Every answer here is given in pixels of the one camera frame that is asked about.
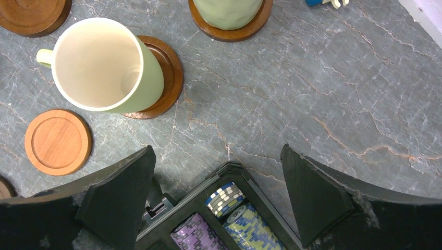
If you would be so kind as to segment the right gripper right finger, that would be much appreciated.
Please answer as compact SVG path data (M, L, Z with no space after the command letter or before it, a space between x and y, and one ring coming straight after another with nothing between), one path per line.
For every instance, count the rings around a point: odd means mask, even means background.
M308 249L441 249L441 200L373 185L302 155L280 159Z

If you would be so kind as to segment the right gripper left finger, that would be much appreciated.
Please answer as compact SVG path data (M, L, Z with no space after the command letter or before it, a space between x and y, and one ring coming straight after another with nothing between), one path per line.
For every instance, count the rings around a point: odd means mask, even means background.
M155 163L147 146L67 184L1 200L1 249L73 249L83 230L134 249Z

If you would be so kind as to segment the light wooden coaster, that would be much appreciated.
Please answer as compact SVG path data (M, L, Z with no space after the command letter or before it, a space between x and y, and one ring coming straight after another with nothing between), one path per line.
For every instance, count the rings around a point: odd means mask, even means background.
M80 170L92 149L89 126L78 114L52 109L29 124L24 147L30 162L41 172L64 176Z

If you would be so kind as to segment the dark wooden coaster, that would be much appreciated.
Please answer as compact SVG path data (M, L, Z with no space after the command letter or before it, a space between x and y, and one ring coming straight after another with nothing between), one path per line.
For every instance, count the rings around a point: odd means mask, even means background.
M13 185L4 177L1 176L1 199L8 199L17 196L17 192Z

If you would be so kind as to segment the light green mug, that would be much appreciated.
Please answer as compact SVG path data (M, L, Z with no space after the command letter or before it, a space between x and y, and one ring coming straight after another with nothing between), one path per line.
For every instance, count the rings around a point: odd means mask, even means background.
M133 113L161 97L164 75L151 50L126 26L88 18L67 28L38 63L51 69L62 96L88 111Z

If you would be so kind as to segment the brown wooden coaster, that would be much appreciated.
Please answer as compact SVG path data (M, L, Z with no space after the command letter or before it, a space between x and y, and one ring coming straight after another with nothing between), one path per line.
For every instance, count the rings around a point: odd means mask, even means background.
M21 36L42 37L65 22L71 6L71 0L1 0L1 26Z
M158 60L164 76L164 90L153 106L139 112L126 113L124 116L134 119L153 119L169 111L180 97L184 83L183 67L177 53L164 41L147 35L139 35L138 38Z
M221 30L209 25L199 14L194 1L189 0L188 4L193 20L204 34L222 42L240 42L251 38L264 27L269 19L273 1L263 1L255 17L244 27L236 30Z

